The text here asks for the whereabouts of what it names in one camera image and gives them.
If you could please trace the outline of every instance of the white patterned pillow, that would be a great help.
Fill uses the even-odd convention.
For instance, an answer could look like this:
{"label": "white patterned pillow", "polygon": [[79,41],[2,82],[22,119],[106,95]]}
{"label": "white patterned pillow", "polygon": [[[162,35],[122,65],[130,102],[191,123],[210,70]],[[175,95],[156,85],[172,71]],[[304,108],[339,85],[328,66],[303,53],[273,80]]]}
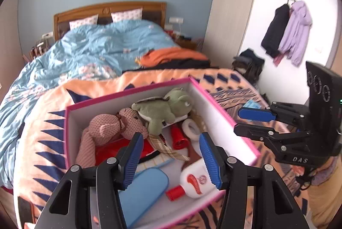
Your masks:
{"label": "white patterned pillow", "polygon": [[75,29],[77,27],[80,27],[81,25],[86,25],[86,24],[97,24],[97,19],[99,18],[99,15],[94,15],[90,16],[88,18],[84,19],[78,19],[75,21],[70,21],[70,30]]}
{"label": "white patterned pillow", "polygon": [[113,22],[119,22],[122,20],[137,20],[142,19],[143,17],[143,9],[136,9],[131,11],[124,11],[124,12],[115,12],[112,13],[112,20]]}

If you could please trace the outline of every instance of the stuffed animal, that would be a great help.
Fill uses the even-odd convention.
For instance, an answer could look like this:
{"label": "stuffed animal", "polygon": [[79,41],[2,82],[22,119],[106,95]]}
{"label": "stuffed animal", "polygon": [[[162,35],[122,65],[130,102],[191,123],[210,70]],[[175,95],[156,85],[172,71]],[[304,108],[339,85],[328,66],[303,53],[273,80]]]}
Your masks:
{"label": "stuffed animal", "polygon": [[95,116],[83,131],[76,164],[82,168],[94,166],[95,147],[103,146],[121,136],[131,140],[134,133],[140,132],[144,138],[148,136],[146,127],[131,108],[120,110],[117,115],[100,114]]}
{"label": "stuffed animal", "polygon": [[172,89],[163,97],[152,97],[138,101],[132,105],[132,109],[148,124],[148,132],[151,135],[160,135],[163,129],[163,121],[168,124],[175,122],[176,117],[187,115],[193,106],[193,100],[182,89]]}

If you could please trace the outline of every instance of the silver bolt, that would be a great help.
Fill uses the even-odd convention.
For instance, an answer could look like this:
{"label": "silver bolt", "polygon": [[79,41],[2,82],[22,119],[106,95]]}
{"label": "silver bolt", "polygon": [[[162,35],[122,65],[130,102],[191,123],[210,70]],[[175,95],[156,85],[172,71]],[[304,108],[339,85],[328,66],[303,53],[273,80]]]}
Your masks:
{"label": "silver bolt", "polygon": [[73,165],[71,168],[70,168],[71,172],[77,172],[78,170],[80,170],[80,167],[78,165]]}
{"label": "silver bolt", "polygon": [[237,160],[236,160],[235,157],[229,157],[229,158],[227,158],[227,162],[228,162],[228,163],[231,163],[231,164],[234,164],[234,163],[237,162]]}
{"label": "silver bolt", "polygon": [[109,159],[107,159],[107,163],[108,164],[113,164],[116,162],[116,158],[115,157],[110,157]]}
{"label": "silver bolt", "polygon": [[266,164],[266,165],[265,165],[265,169],[266,169],[267,171],[272,171],[272,170],[273,170],[273,166],[272,166],[271,164]]}

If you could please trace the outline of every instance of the pink crochet toy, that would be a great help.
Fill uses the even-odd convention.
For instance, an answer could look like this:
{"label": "pink crochet toy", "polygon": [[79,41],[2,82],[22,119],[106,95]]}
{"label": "pink crochet toy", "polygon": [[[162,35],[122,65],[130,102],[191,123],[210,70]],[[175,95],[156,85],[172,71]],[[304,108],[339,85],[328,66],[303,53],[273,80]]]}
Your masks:
{"label": "pink crochet toy", "polygon": [[117,115],[95,116],[82,133],[76,164],[82,168],[94,166],[96,146],[103,146],[109,141],[114,141],[120,135],[131,140],[136,132],[142,133],[144,138],[148,136],[147,129],[138,118],[137,112],[131,108],[124,108]]}

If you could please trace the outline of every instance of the blue duvet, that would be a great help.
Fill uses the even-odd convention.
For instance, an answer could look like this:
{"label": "blue duvet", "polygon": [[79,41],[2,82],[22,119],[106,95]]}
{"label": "blue duvet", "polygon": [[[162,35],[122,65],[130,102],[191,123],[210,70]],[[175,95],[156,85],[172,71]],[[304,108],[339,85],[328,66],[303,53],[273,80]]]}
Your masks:
{"label": "blue duvet", "polygon": [[26,65],[0,105],[0,186],[13,188],[18,131],[47,90],[69,79],[115,78],[138,68],[136,57],[148,50],[174,45],[162,28],[146,20],[84,25]]}

